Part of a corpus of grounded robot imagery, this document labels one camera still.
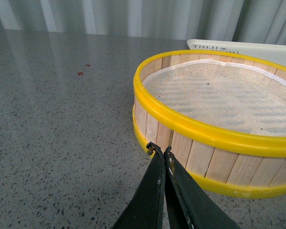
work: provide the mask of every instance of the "gray speckled surface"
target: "gray speckled surface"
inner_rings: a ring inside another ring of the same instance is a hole
[[[179,49],[186,42],[0,32],[0,229],[110,228],[150,162],[132,128],[133,74]],[[244,229],[286,229],[286,195],[208,194]]]

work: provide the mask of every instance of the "corrugated wall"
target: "corrugated wall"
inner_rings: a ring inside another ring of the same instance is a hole
[[[286,0],[0,0],[0,30],[286,45]]]

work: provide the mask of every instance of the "bamboo sieve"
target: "bamboo sieve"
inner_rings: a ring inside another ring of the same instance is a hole
[[[134,76],[133,126],[145,148],[172,146],[204,189],[286,193],[286,67],[215,51],[162,53]]]

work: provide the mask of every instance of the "white tray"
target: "white tray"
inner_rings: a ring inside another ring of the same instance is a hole
[[[286,45],[219,42],[197,39],[188,40],[187,45],[190,49],[238,53],[286,66]]]

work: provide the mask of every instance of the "mesh screen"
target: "mesh screen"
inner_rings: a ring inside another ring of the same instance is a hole
[[[256,67],[193,61],[157,71],[143,84],[160,102],[195,120],[286,136],[286,81]]]

